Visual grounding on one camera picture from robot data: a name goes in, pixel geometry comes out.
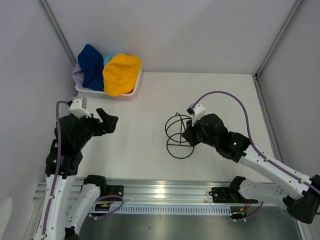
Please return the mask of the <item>yellow bucket hat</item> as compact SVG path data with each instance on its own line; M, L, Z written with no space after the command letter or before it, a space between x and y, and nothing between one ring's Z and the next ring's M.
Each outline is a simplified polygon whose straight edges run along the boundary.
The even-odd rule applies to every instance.
M142 61L136 55L117 54L103 69L104 92L120 96L134 90Z

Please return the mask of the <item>dark blue bucket hat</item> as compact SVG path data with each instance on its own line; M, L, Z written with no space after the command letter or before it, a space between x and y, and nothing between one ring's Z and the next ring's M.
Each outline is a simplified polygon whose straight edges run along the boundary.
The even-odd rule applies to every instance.
M82 87L94 91L104 90L104 58L90 44L86 44L77 56L78 64L83 72Z

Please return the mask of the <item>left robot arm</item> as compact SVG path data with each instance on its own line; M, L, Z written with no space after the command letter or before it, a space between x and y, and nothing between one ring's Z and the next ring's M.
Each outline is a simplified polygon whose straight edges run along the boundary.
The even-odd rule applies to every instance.
M57 117L49 155L46 158L46 193L35 240L77 240L81 227L96 200L108 194L104 176L88 175L82 184L79 197L68 209L70 194L79 165L82 149L92 137L112 134L119 118L97 108L99 118L92 114L70 113Z

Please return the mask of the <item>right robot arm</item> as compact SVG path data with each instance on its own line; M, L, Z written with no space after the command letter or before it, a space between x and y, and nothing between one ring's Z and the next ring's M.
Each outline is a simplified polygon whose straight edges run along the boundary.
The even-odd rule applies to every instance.
M320 176L300 173L282 162L268 157L251 140L238 132L228 131L215 114L186 122L183 138L191 145L200 143L215 148L227 160L246 166L270 180L254 182L246 177L235 177L228 187L233 202L257 200L276 205L296 220L311 224L319 214Z

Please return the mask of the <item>lavender bucket hat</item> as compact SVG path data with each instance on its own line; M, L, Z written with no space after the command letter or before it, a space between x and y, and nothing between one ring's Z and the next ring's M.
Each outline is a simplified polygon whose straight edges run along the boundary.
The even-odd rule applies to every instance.
M72 79L78 87L83 88L83 82L85 79L84 72L82 71L81 66L78 62L75 64L73 68Z

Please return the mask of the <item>teal bucket hat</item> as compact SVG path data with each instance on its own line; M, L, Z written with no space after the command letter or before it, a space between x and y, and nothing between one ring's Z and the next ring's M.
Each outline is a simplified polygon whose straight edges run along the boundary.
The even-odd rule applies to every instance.
M105 67L115 56L114 55L108 55L103 58L103 67Z

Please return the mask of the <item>right aluminium table rail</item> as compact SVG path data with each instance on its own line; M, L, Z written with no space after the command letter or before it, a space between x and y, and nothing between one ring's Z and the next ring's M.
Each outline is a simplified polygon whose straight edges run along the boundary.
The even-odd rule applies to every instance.
M267 130L267 134L268 134L268 138L270 141L273 155L277 160L279 160L282 163L285 163L285 159L284 159L283 153L281 151L279 141L276 136L276 132L275 132L275 129L274 129L274 126L272 123L271 115L270 115L270 112L267 107L267 103L266 103L266 100L265 100L265 97L263 94L263 90L262 90L260 81L259 81L256 74L253 74L252 78L253 78L253 83L255 86L256 93L257 93L257 98L258 98L260 108L262 111L262 115L263 115L263 119L264 119L264 123L266 126L266 130Z

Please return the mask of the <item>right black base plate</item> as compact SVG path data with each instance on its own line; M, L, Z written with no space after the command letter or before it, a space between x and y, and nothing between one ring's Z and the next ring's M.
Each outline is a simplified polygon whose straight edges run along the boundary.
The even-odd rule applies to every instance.
M212 187L208 194L214 203L219 204L257 204L258 200L244 198L238 191L230 190L228 187Z

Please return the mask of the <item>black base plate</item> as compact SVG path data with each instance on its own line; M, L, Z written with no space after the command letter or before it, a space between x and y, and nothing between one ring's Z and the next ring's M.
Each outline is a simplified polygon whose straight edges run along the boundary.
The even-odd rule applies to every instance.
M108 185L106 188L105 196L121 196L124 195L124 186L123 185Z
M214 203L219 204L257 204L258 200L244 198L238 191L230 190L228 187L212 187L208 194Z

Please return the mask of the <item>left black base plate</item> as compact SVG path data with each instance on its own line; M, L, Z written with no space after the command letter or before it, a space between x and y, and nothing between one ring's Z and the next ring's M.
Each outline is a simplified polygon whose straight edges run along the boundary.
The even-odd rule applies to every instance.
M124 195L124 186L123 185L108 185L106 188L105 196L121 196Z

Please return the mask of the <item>aluminium mounting rail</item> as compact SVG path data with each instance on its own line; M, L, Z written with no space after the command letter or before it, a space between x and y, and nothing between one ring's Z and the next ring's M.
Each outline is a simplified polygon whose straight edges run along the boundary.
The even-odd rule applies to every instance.
M140 180L108 178L107 185L124 186L124 204L212 205L209 191L227 187L225 181Z

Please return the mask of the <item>left aluminium frame post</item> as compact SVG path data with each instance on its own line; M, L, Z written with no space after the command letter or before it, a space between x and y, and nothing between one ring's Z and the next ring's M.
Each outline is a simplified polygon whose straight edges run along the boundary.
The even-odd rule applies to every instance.
M47 18L47 21L49 22L50 26L53 29L53 32L55 33L58 41L60 42L64 52L66 53L68 59L72 63L73 66L76 65L76 57L74 53L72 52L72 49L67 41L67 38L65 37L61 26L47 0L38 0L37 1L39 6L41 7L45 17Z

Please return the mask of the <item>aluminium frame post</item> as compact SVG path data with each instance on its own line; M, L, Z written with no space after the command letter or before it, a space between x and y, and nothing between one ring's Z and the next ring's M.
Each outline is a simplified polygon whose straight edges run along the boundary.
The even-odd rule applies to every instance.
M261 78L264 70L272 60L273 56L275 55L276 51L280 47L281 43L283 42L284 38L286 37L287 33L289 32L291 26L293 25L296 17L300 13L301 9L303 8L306 0L295 0L292 8L290 9L289 13L287 14L284 22L282 23L278 33L276 34L274 40L270 48L268 49L265 57L263 58L261 64L259 65L256 73L254 74L254 78L259 81Z
M58 41L60 42L64 52L66 53L68 59L72 63L73 66L76 65L76 57L74 53L72 52L72 49L67 41L67 38L65 37L61 26L47 0L38 0L37 1L39 6L41 7L45 17L47 18L47 21L49 22L50 26L53 29L53 32L55 33Z

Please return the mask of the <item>right aluminium frame post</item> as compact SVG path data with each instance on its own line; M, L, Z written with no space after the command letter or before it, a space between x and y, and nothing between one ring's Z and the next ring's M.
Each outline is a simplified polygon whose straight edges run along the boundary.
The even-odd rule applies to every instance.
M284 22L282 23L278 33L276 34L274 40L270 48L268 49L265 57L263 58L261 64L259 65L256 73L254 74L254 78L259 81L261 78L264 70L272 60L273 56L275 55L276 51L280 47L281 43L283 42L284 38L286 37L287 33L289 32L291 26L293 25L296 17L300 13L301 9L303 8L306 0L295 0L292 8L290 9L289 13L287 14Z

